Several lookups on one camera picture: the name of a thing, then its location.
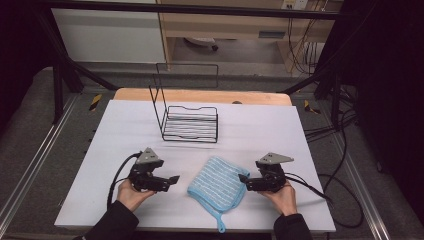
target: hand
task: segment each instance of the hand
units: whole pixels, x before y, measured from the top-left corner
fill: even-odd
[[[154,191],[139,192],[134,189],[129,179],[125,179],[118,188],[118,197],[120,201],[131,212],[134,212],[144,200],[156,194]]]
[[[296,207],[296,191],[289,181],[276,193],[271,191],[259,192],[263,196],[269,198],[280,214],[289,216],[297,213]]]

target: white cabinet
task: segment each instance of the white cabinet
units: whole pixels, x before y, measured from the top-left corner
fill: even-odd
[[[155,0],[114,2],[156,3]],[[165,62],[157,13],[52,9],[69,56],[81,62]]]

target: blue towel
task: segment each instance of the blue towel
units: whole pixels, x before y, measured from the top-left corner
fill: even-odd
[[[246,169],[211,157],[187,189],[188,194],[216,218],[220,233],[225,232],[222,214],[237,207],[246,192],[246,185],[240,182],[238,174],[250,175]]]

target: dish rack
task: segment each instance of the dish rack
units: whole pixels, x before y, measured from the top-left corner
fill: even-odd
[[[206,71],[193,71],[187,74],[178,68],[203,67],[212,69],[213,75]],[[156,64],[157,74],[153,75],[154,83],[149,85],[153,106],[164,141],[217,143],[218,142],[218,110],[216,107],[191,108],[182,105],[167,105],[164,89],[168,88],[211,88],[217,87],[218,66],[211,64]],[[201,84],[193,81],[207,80]]]

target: white table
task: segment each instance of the white table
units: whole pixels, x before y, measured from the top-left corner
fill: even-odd
[[[56,226],[84,228],[97,223],[106,211],[109,186],[121,163],[133,153],[151,147],[165,161],[154,174],[180,175],[167,193],[149,198],[135,212],[144,230],[217,231],[216,220],[186,193],[189,183],[211,156],[248,169],[260,177],[255,161],[268,152],[293,157],[282,165],[322,191],[295,107],[218,103],[168,103],[187,107],[214,106],[219,114],[218,143],[182,143],[162,140],[151,101],[111,100],[87,155],[55,222]],[[134,163],[130,161],[121,177]],[[332,232],[335,226],[327,203],[292,182],[298,211],[313,232]],[[222,217],[227,231],[272,231],[278,217],[271,202],[246,192],[240,205]]]

